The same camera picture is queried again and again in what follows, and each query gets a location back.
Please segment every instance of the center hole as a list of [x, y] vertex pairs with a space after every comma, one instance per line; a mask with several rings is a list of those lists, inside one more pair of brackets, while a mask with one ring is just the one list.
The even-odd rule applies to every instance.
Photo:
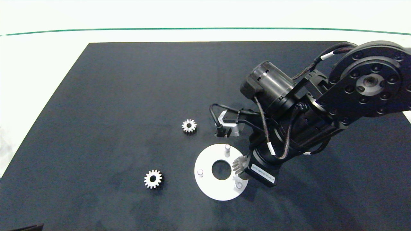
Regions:
[[219, 180], [225, 180], [231, 175], [231, 166], [224, 160], [217, 160], [211, 167], [212, 174]]

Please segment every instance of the white circular plate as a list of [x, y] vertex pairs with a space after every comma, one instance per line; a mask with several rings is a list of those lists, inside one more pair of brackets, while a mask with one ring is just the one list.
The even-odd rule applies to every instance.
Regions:
[[197, 185], [208, 197], [218, 201], [228, 201], [238, 197], [247, 186], [248, 180], [243, 180], [236, 175], [231, 168], [231, 175], [225, 180], [215, 178], [212, 173], [212, 165], [219, 160], [227, 162], [232, 166], [235, 159], [242, 156], [240, 151], [229, 145], [214, 144], [204, 149], [197, 157], [194, 166], [194, 176]]

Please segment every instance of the black mat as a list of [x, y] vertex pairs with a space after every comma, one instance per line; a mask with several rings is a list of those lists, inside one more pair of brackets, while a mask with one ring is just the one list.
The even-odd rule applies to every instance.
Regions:
[[[402, 113], [362, 118], [321, 154], [287, 162], [277, 187], [251, 180], [225, 202], [197, 187], [205, 147], [247, 152], [246, 135], [213, 136], [208, 106], [256, 109], [239, 87], [258, 63], [294, 75], [333, 43], [89, 44], [1, 179], [0, 229], [410, 229], [411, 127]], [[329, 73], [336, 60], [318, 68]], [[188, 118], [199, 125], [194, 136], [181, 130]], [[151, 169], [164, 172], [163, 190], [144, 187]]]

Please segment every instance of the metal gear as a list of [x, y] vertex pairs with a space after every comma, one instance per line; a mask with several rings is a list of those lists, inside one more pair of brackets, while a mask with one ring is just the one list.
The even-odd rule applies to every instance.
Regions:
[[197, 124], [194, 120], [188, 119], [182, 123], [181, 127], [186, 134], [190, 134], [196, 132]]
[[149, 189], [155, 189], [162, 183], [162, 173], [160, 171], [151, 170], [144, 177], [145, 186]]

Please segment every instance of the cable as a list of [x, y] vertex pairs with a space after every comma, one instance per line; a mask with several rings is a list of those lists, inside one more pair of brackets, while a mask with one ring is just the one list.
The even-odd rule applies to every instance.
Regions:
[[308, 66], [306, 66], [302, 71], [300, 71], [298, 74], [296, 74], [291, 79], [296, 80], [296, 79], [300, 78], [305, 73], [313, 71], [316, 68], [317, 64], [319, 62], [321, 62], [322, 60], [324, 60], [326, 58], [329, 58], [329, 57], [331, 57], [333, 55], [336, 55], [336, 54], [341, 54], [341, 53], [348, 52], [348, 51], [352, 50], [353, 48], [355, 48], [356, 46], [357, 46], [356, 44], [350, 43], [350, 42], [341, 42], [341, 43], [335, 44], [333, 46], [330, 46], [329, 48], [327, 48], [323, 52], [321, 52], [312, 61], [312, 63], [310, 63]]
[[212, 104], [212, 105], [210, 105], [210, 106], [208, 107], [208, 110], [210, 111], [211, 116], [212, 116], [212, 119], [214, 120], [215, 126], [216, 126], [217, 129], [218, 129], [218, 128], [221, 128], [221, 127], [223, 127], [223, 126], [222, 126], [221, 123], [218, 121], [217, 116], [215, 116], [214, 111], [212, 110], [212, 107], [213, 107], [213, 106], [217, 106], [217, 105], [218, 105], [218, 104]]
[[325, 140], [325, 141], [318, 147], [317, 150], [314, 150], [314, 151], [312, 151], [312, 152], [305, 152], [305, 153], [303, 153], [303, 154], [304, 154], [304, 155], [314, 155], [314, 154], [317, 154], [317, 153], [322, 152], [322, 151], [327, 147], [327, 145], [328, 145], [328, 143], [330, 142], [330, 140], [331, 140], [331, 138]]
[[290, 150], [290, 139], [291, 139], [291, 131], [293, 129], [294, 121], [297, 118], [297, 115], [302, 111], [302, 108], [296, 105], [297, 108], [291, 114], [290, 124], [288, 125], [287, 134], [284, 143], [284, 153], [279, 159], [285, 159], [288, 156], [288, 152]]
[[218, 121], [217, 116], [215, 115], [215, 113], [212, 109], [212, 107], [214, 107], [214, 106], [218, 106], [218, 107], [221, 107], [221, 108], [224, 108], [224, 109], [227, 109], [227, 110], [230, 110], [230, 111], [234, 111], [234, 112], [237, 112], [237, 113], [243, 114], [243, 115], [260, 116], [260, 113], [252, 111], [250, 109], [249, 110], [243, 110], [243, 109], [237, 110], [235, 108], [225, 106], [225, 105], [222, 105], [222, 104], [212, 104], [208, 107], [208, 110], [210, 111], [212, 119], [214, 120], [215, 126], [217, 128], [216, 136], [218, 136], [218, 137], [224, 137], [225, 135], [227, 135], [226, 134], [227, 129], [224, 128], [223, 125]]
[[260, 113], [257, 113], [257, 112], [252, 111], [252, 110], [242, 110], [242, 109], [238, 110], [238, 109], [235, 109], [235, 108], [232, 108], [232, 107], [229, 107], [229, 106], [226, 106], [226, 105], [222, 105], [222, 104], [212, 104], [212, 105], [210, 105], [210, 107], [208, 107], [208, 110], [210, 111], [210, 114], [211, 114], [217, 128], [221, 125], [221, 123], [218, 121], [217, 116], [215, 115], [215, 113], [212, 109], [212, 107], [214, 107], [214, 106], [221, 107], [221, 108], [224, 108], [224, 109], [227, 109], [227, 110], [230, 110], [230, 111], [234, 111], [234, 112], [239, 112], [240, 114], [243, 114], [243, 115], [260, 116]]
[[265, 116], [264, 116], [263, 107], [261, 106], [261, 104], [260, 104], [260, 102], [258, 101], [257, 97], [254, 96], [254, 99], [255, 99], [255, 101], [256, 101], [256, 104], [257, 104], [257, 106], [258, 106], [258, 109], [260, 110], [261, 119], [262, 119], [262, 121], [263, 121], [264, 134], [265, 134], [266, 139], [267, 139], [267, 147], [268, 147], [268, 150], [270, 151], [270, 153], [271, 153], [272, 156], [275, 156], [276, 158], [278, 158], [278, 157], [275, 155], [274, 148], [272, 147], [272, 144], [271, 144], [271, 142], [270, 142], [270, 138], [269, 138], [269, 136], [268, 136], [268, 128], [267, 128], [266, 118], [265, 118]]
[[296, 104], [296, 107], [294, 108], [294, 110], [293, 110], [293, 112], [292, 112], [292, 114], [291, 114], [290, 124], [289, 124], [288, 129], [287, 129], [286, 138], [285, 138], [285, 143], [284, 143], [284, 152], [283, 152], [283, 155], [280, 156], [280, 157], [278, 157], [278, 156], [275, 154], [274, 148], [272, 147], [272, 144], [271, 144], [271, 142], [270, 142], [270, 137], [269, 137], [269, 134], [268, 134], [268, 128], [267, 128], [267, 123], [266, 123], [266, 119], [265, 119], [265, 116], [264, 116], [263, 107], [261, 106], [261, 104], [260, 104], [260, 102], [258, 101], [257, 97], [254, 96], [254, 99], [255, 99], [256, 104], [257, 104], [257, 106], [258, 106], [258, 109], [260, 110], [260, 113], [261, 113], [261, 119], [262, 119], [262, 121], [263, 121], [263, 127], [264, 127], [264, 134], [265, 134], [265, 136], [266, 136], [267, 146], [268, 146], [268, 149], [269, 149], [271, 155], [275, 156], [277, 159], [285, 159], [285, 158], [287, 158], [288, 152], [289, 152], [289, 149], [290, 149], [291, 131], [292, 131], [292, 129], [293, 129], [294, 121], [295, 121], [295, 119], [297, 118], [297, 115], [304, 110], [304, 107], [301, 106], [300, 104]]
[[258, 106], [258, 109], [260, 110], [260, 114], [261, 114], [261, 119], [263, 120], [263, 127], [264, 127], [264, 133], [266, 135], [266, 139], [267, 139], [267, 143], [270, 143], [270, 138], [268, 136], [268, 128], [267, 128], [267, 123], [266, 123], [266, 118], [264, 116], [264, 111], [263, 111], [263, 107], [261, 107], [260, 102], [258, 102], [257, 97], [254, 96], [254, 99], [256, 101], [256, 104]]

